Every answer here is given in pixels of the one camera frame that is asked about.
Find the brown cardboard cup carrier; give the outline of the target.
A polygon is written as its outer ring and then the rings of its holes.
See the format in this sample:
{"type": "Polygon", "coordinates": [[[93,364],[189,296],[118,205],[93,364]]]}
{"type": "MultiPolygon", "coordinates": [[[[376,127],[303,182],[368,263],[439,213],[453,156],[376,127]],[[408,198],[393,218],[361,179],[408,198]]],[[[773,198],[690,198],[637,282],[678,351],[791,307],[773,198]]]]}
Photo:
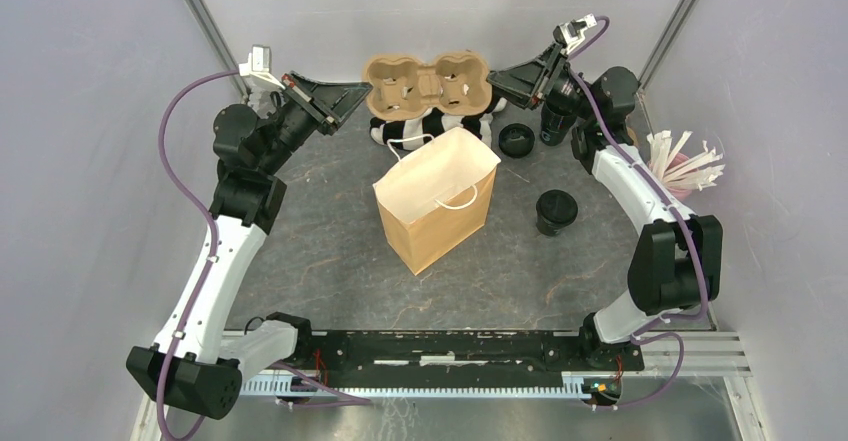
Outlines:
{"type": "Polygon", "coordinates": [[[403,54],[373,56],[362,70],[372,86],[366,104],[372,115],[386,121],[418,118],[431,109],[471,116],[484,112],[493,98],[490,73],[478,53],[452,51],[429,62],[403,54]]]}

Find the black plastic cup lid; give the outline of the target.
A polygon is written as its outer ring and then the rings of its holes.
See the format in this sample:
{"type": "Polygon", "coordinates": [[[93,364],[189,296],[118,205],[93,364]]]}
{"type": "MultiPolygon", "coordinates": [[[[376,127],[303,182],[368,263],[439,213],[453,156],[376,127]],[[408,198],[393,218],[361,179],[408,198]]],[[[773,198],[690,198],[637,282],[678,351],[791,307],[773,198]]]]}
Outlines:
{"type": "Polygon", "coordinates": [[[578,204],[569,193],[553,189],[540,195],[536,202],[537,215],[554,224],[568,225],[573,223],[578,215],[578,204]]]}

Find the brown paper bag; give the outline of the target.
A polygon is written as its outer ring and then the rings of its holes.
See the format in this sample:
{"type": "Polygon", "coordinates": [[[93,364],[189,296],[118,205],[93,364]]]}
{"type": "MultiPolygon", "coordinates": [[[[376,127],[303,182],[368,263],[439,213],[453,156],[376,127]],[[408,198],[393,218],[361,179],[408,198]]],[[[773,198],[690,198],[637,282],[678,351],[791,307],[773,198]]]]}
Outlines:
{"type": "Polygon", "coordinates": [[[395,164],[373,184],[388,244],[414,275],[481,229],[501,158],[462,127],[387,142],[395,164]]]}

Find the black paper coffee cup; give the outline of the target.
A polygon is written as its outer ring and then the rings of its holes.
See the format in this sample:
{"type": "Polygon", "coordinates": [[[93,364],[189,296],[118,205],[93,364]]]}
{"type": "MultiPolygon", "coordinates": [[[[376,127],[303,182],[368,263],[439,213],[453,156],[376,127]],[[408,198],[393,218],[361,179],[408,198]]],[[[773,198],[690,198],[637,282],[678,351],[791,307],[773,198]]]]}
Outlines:
{"type": "Polygon", "coordinates": [[[575,212],[566,212],[564,216],[561,216],[559,213],[551,214],[538,211],[536,229],[544,236],[556,237],[564,228],[573,224],[575,220],[575,212]]]}

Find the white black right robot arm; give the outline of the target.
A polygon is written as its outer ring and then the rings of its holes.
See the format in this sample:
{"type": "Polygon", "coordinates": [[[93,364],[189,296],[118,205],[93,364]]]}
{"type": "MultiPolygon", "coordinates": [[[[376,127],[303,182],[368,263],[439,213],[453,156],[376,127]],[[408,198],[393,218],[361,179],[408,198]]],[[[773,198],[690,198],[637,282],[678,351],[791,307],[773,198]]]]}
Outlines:
{"type": "Polygon", "coordinates": [[[638,234],[626,291],[585,317],[572,356],[602,369],[617,356],[638,355],[652,328],[705,317],[720,289],[723,228],[716,217],[698,215],[675,198],[627,134],[637,77],[614,66],[586,82],[572,70],[565,47],[553,43],[487,80],[508,102],[541,108],[544,121],[571,131],[574,158],[607,188],[638,234]]]}

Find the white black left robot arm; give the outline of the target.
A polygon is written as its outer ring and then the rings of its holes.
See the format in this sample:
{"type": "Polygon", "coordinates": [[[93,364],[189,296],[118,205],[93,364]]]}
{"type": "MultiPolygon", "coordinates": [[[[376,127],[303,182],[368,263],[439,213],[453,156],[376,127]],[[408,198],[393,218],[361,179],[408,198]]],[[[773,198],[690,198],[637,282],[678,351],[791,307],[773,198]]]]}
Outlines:
{"type": "Polygon", "coordinates": [[[164,418],[170,408],[219,420],[242,384],[283,361],[314,355],[310,322],[274,313],[233,343],[223,332],[248,267],[270,234],[286,186],[280,168],[313,134],[335,133],[370,92],[363,82],[322,83],[289,72],[271,78],[272,109],[221,109],[212,124],[217,184],[198,208],[207,233],[180,299],[154,341],[133,347],[126,367],[164,418]]]}

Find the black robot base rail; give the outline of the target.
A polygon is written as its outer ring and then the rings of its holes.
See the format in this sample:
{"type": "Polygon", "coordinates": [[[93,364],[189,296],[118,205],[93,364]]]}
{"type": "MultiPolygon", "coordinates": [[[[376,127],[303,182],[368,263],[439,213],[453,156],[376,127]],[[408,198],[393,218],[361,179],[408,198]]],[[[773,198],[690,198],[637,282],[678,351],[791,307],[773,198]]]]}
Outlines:
{"type": "Polygon", "coordinates": [[[590,400],[645,367],[641,348],[592,327],[552,330],[314,331],[241,392],[305,403],[350,398],[590,400]]]}

